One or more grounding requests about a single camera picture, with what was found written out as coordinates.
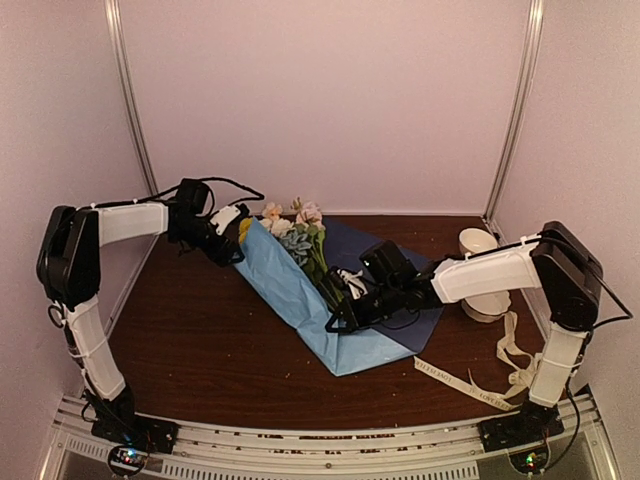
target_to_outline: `ceramic cup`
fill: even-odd
[[[498,241],[493,235],[479,228],[465,228],[458,235],[458,245],[460,253],[473,255],[498,248]]]
[[[493,235],[479,228],[465,228],[458,236],[460,253],[486,252],[498,248],[498,241]],[[509,292],[496,292],[477,295],[462,300],[462,309],[477,322],[492,323],[500,320],[511,306]]]

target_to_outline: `wire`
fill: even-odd
[[[137,437],[135,438],[135,440],[139,440],[140,438],[144,437],[144,434],[141,433],[140,431],[136,430],[135,428],[133,428],[131,425],[127,425],[118,415],[116,415],[113,410],[111,410],[111,408],[109,408],[109,406],[107,405],[107,403],[102,399],[102,397],[100,396],[100,394],[98,393],[98,390],[96,389],[96,386],[93,384],[93,382],[91,381],[91,378],[89,377],[89,375],[85,374],[84,375],[85,380],[87,381],[87,383],[89,384],[89,387],[91,387],[91,390],[93,390],[93,396],[95,398],[98,399],[98,401],[100,402],[102,408],[114,419],[116,420],[118,423],[120,423],[123,427],[125,427],[129,432],[131,433],[135,433],[137,435]]]
[[[565,241],[559,240],[557,238],[536,237],[536,238],[530,238],[529,240],[526,240],[524,242],[524,244],[531,244],[531,243],[552,243],[552,244],[558,245],[560,247],[569,248],[571,251],[573,251],[574,254],[576,254],[578,256],[582,256],[582,253],[579,252],[576,247],[574,247],[570,243],[567,243]],[[478,257],[484,256],[484,255],[489,255],[489,254],[492,254],[492,253],[497,253],[497,252],[500,252],[500,251],[503,251],[503,250],[507,250],[507,249],[510,249],[510,248],[513,248],[513,247],[517,247],[519,245],[522,245],[522,242],[510,243],[509,245],[503,245],[501,247],[494,248],[493,250],[488,250],[486,252],[480,252],[480,253],[476,253],[475,255],[470,255],[469,259],[478,258]],[[598,281],[600,286],[602,286],[602,288],[607,292],[609,297],[611,297],[611,299],[618,306],[618,308],[620,308],[620,310],[622,310],[624,312],[624,315],[619,315],[617,317],[608,318],[606,320],[602,320],[600,323],[595,324],[593,327],[591,327],[590,333],[593,333],[593,331],[595,329],[603,327],[605,325],[609,325],[610,323],[619,322],[619,321],[622,321],[622,320],[632,320],[634,318],[633,313],[631,312],[631,310],[629,310],[627,308],[627,306],[622,302],[622,300],[620,300],[620,298],[618,297],[618,295],[616,295],[616,293],[613,291],[613,289],[609,285],[607,285],[607,282],[604,281],[604,279],[602,278],[602,275],[600,274],[600,272],[596,271],[596,269],[589,263],[585,263],[584,266],[585,266],[585,268],[587,270],[589,270],[589,272],[593,275],[593,277]]]
[[[222,182],[222,183],[228,183],[229,185],[233,185],[234,187],[239,188],[240,190],[244,190],[245,192],[248,192],[248,193],[252,194],[252,196],[250,196],[250,197],[242,197],[242,198],[239,198],[237,200],[234,200],[229,205],[235,205],[235,204],[241,203],[241,202],[252,202],[252,201],[264,200],[264,194],[258,192],[257,190],[254,190],[251,187],[248,187],[248,186],[243,185],[243,184],[241,184],[239,182],[236,182],[235,180],[232,180],[230,178],[203,177],[203,178],[198,178],[197,180],[199,180],[200,182]]]
[[[400,325],[399,327],[390,327],[388,325],[385,325],[384,323],[382,323],[382,326],[388,330],[404,330],[405,328],[409,328],[410,326],[414,325],[420,319],[420,315],[422,315],[422,312],[418,311],[413,320],[409,321],[409,323],[405,323],[404,325]]]
[[[565,390],[567,392],[567,397],[569,398],[569,401],[571,402],[571,405],[573,405],[573,409],[576,412],[576,429],[573,431],[571,440],[569,440],[569,443],[567,444],[565,449],[562,451],[562,453],[550,465],[547,465],[544,469],[542,469],[541,471],[542,473],[547,473],[549,470],[555,467],[558,463],[560,463],[560,461],[567,455],[569,450],[571,450],[571,447],[573,446],[573,444],[576,441],[576,438],[578,437],[578,432],[580,431],[580,410],[578,409],[578,405],[576,404],[576,401],[573,398],[573,394],[571,393],[571,389],[569,388],[570,380],[571,380],[571,377],[569,377],[569,380],[567,380],[567,384],[565,385]]]
[[[529,240],[529,241],[527,241],[525,243],[533,243],[534,241],[536,241],[536,240]],[[552,243],[554,245],[559,245],[561,247],[568,247],[571,250],[573,250],[574,253],[576,253],[577,255],[580,255],[580,252],[578,252],[578,250],[573,245],[570,245],[567,242],[563,242],[562,240],[558,240],[556,238],[542,237],[542,238],[539,239],[539,241],[540,242],[545,242],[545,243]],[[607,292],[609,297],[611,297],[611,300],[614,301],[614,303],[618,306],[618,308],[620,308],[620,310],[622,310],[624,312],[624,315],[620,315],[620,316],[617,316],[617,317],[609,318],[607,320],[603,320],[600,323],[595,324],[591,328],[591,331],[593,332],[593,330],[595,330],[596,328],[600,328],[600,327],[602,327],[604,325],[608,325],[610,323],[619,322],[621,320],[631,320],[631,319],[633,319],[633,313],[631,312],[631,310],[629,310],[627,308],[627,306],[622,302],[622,300],[620,300],[620,297],[618,297],[618,295],[616,295],[616,293],[613,291],[613,289],[609,285],[607,285],[607,282],[604,281],[604,279],[602,278],[600,273],[598,271],[596,271],[596,269],[589,263],[585,263],[585,268],[587,270],[589,270],[589,272],[598,281],[598,283],[602,286],[602,288],[604,288],[604,290]]]
[[[233,185],[236,188],[239,188],[240,190],[244,190],[245,192],[248,192],[248,193],[252,194],[252,196],[250,196],[250,197],[243,197],[243,198],[239,198],[238,200],[234,200],[229,205],[235,205],[235,204],[240,203],[240,202],[250,202],[250,201],[254,201],[254,200],[255,201],[260,201],[260,200],[264,200],[264,198],[265,198],[264,194],[258,192],[257,190],[254,190],[251,187],[248,187],[247,185],[243,185],[242,183],[236,182],[235,180],[232,180],[230,178],[225,178],[225,177],[202,177],[202,178],[196,178],[194,180],[197,180],[199,182],[222,182],[222,183],[228,183],[230,185]],[[156,193],[155,195],[150,195],[148,197],[140,198],[140,199],[138,199],[136,201],[124,200],[124,201],[119,201],[119,202],[99,203],[99,204],[95,205],[95,208],[122,207],[122,206],[125,206],[125,205],[134,205],[134,204],[137,204],[137,203],[147,203],[147,202],[159,200],[162,197],[164,197],[165,195],[168,195],[170,193],[175,192],[179,188],[180,188],[180,184],[174,185],[173,187],[168,188],[166,190],[163,190],[162,192]]]

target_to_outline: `pink wall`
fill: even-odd
[[[46,315],[35,261],[58,204],[144,193],[100,0],[0,0],[0,465],[29,479],[80,377]],[[106,252],[108,317],[147,242]]]
[[[574,0],[547,8],[497,220],[509,239],[562,220],[640,315],[640,3]],[[604,305],[606,316],[615,312]],[[581,369],[628,479],[638,478],[639,344],[638,320],[604,327]]]
[[[528,9],[508,0],[122,2],[159,183],[216,174],[334,212],[480,213]]]

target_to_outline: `brown wooden surface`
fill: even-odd
[[[436,259],[457,253],[473,217],[340,217],[361,230]],[[518,345],[540,351],[519,292]],[[484,389],[504,392],[510,369],[495,357],[502,322],[479,324],[445,309],[421,358]],[[161,238],[111,337],[139,412],[242,427],[344,429],[471,419],[499,413],[414,370],[413,359],[332,376],[234,268],[201,252],[178,258]]]

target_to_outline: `light blue wrapping paper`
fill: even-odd
[[[373,329],[350,335],[327,333],[326,303],[284,248],[253,220],[242,244],[240,274],[336,376],[357,373],[414,353]]]

